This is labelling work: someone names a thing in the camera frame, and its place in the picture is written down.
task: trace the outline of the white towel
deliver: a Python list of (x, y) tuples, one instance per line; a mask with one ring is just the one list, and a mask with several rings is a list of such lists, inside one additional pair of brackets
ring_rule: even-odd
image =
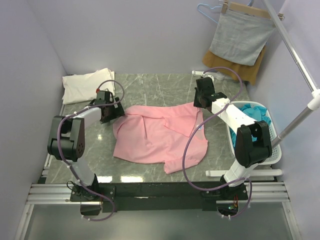
[[(110, 71), (108, 68), (84, 75), (64, 76), (62, 78), (64, 87), (63, 104), (75, 104), (93, 100), (97, 96), (96, 90), (98, 86), (106, 80), (114, 79), (115, 72)], [(115, 83), (107, 82), (100, 89), (108, 89), (114, 95)]]

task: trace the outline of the gray cloth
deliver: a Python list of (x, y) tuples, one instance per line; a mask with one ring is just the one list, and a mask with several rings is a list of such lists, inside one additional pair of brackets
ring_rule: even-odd
[(269, 19), (227, 9), (220, 15), (210, 51), (230, 62), (253, 66), (274, 29)]

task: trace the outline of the wire hanger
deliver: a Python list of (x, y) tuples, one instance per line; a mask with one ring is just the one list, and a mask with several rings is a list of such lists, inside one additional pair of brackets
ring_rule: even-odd
[[(254, 4), (255, 0), (250, 0), (249, 4), (247, 6), (252, 6)], [(203, 11), (201, 11), (199, 9), (200, 6), (204, 6), (204, 7), (208, 7), (210, 10), (216, 9), (216, 8), (222, 8), (222, 6), (214, 6), (211, 7), (209, 4), (205, 4), (205, 3), (199, 3), (198, 6), (196, 6), (196, 9), (202, 13), (203, 15), (205, 15), (206, 17), (208, 17), (209, 19), (211, 19), (212, 21), (214, 21), (216, 24), (218, 24), (218, 22), (216, 20), (214, 20), (212, 17), (208, 16), (207, 14), (205, 14)]]

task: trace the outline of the lavender wall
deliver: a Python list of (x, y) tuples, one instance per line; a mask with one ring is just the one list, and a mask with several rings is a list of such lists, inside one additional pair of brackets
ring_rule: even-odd
[(0, 7), (0, 224), (10, 240), (41, 175), (65, 71), (25, 0)]
[[(27, 1), (68, 74), (106, 67), (132, 74), (205, 70), (202, 57), (217, 28), (197, 5), (218, 0)], [(271, 2), (279, 10), (284, 0)], [(220, 11), (211, 16), (218, 20)]]
[[(320, 62), (317, 0), (286, 0), (281, 10), (284, 25), (315, 81)], [(279, 133), (312, 99), (311, 92), (279, 34), (269, 42), (257, 85), (249, 89), (253, 101), (266, 105)], [(319, 239), (320, 110), (294, 130), (281, 144), (283, 170), (303, 239)]]

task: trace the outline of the clothes hanger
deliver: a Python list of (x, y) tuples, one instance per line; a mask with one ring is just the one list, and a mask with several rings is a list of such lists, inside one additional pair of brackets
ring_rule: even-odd
[[(249, 4), (247, 6), (252, 6), (254, 4), (254, 1), (255, 0), (250, 0)], [(212, 17), (208, 16), (207, 14), (205, 14), (203, 11), (201, 11), (199, 9), (200, 6), (204, 6), (206, 8), (209, 8), (210, 10), (213, 10), (213, 9), (216, 9), (216, 8), (222, 8), (223, 6), (214, 6), (214, 7), (211, 7), (209, 4), (205, 4), (205, 3), (200, 3), (198, 4), (198, 6), (196, 7), (196, 9), (202, 13), (203, 15), (205, 15), (206, 17), (208, 17), (209, 19), (211, 19), (212, 21), (214, 21), (216, 24), (218, 24), (218, 22), (216, 20), (214, 20)]]
[[(244, 4), (237, 3), (237, 2), (230, 2), (230, 4), (229, 4), (229, 0), (223, 0), (223, 6), (222, 6), (221, 13), (225, 14), (227, 12), (227, 9), (235, 11), (235, 12), (241, 12), (241, 13), (253, 15), (256, 17), (260, 17), (260, 18), (271, 19), (268, 11), (266, 11), (266, 10), (252, 7), (252, 6), (248, 6), (248, 5), (244, 5)], [(285, 19), (284, 15), (282, 13), (279, 13), (278, 17), (281, 21), (283, 19)]]

